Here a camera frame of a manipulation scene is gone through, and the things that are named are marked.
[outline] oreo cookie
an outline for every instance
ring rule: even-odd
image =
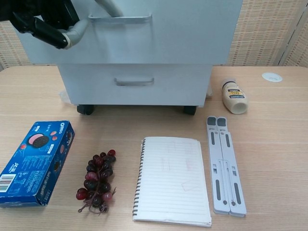
[[[48,141],[49,138],[41,133],[35,134],[28,139],[28,143],[34,148],[41,148],[46,145]]]

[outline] bottle cap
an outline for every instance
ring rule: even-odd
[[[221,82],[221,88],[223,88],[227,83],[236,83],[235,78],[225,78],[222,82]]]

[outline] wooden table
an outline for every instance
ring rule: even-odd
[[[276,72],[280,83],[265,81]],[[211,230],[306,231],[308,229],[308,70],[301,67],[215,67],[214,96],[195,116],[181,107],[99,106],[91,116],[61,102],[64,89],[55,66],[13,67],[0,72],[0,170],[38,120],[68,119],[76,138],[47,207],[0,209],[3,231],[176,231],[200,227],[133,222],[132,205],[145,136],[177,136],[202,144]],[[232,115],[221,101],[220,81],[235,77],[250,99],[249,111]],[[225,116],[232,133],[247,207],[245,218],[217,215],[212,209],[205,119]],[[75,199],[94,154],[116,149],[117,187],[109,213],[78,213]]]

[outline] white drawer cabinet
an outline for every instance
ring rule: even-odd
[[[212,66],[63,64],[59,69],[74,104],[203,106]]]
[[[18,33],[31,62],[58,64],[74,104],[203,106],[211,66],[227,60],[242,0],[114,2],[137,19],[110,18],[94,0],[72,0],[79,18],[92,20],[69,50]]]

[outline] barcode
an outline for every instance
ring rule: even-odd
[[[13,182],[16,174],[3,174],[0,177],[0,193],[6,193],[11,183]]]

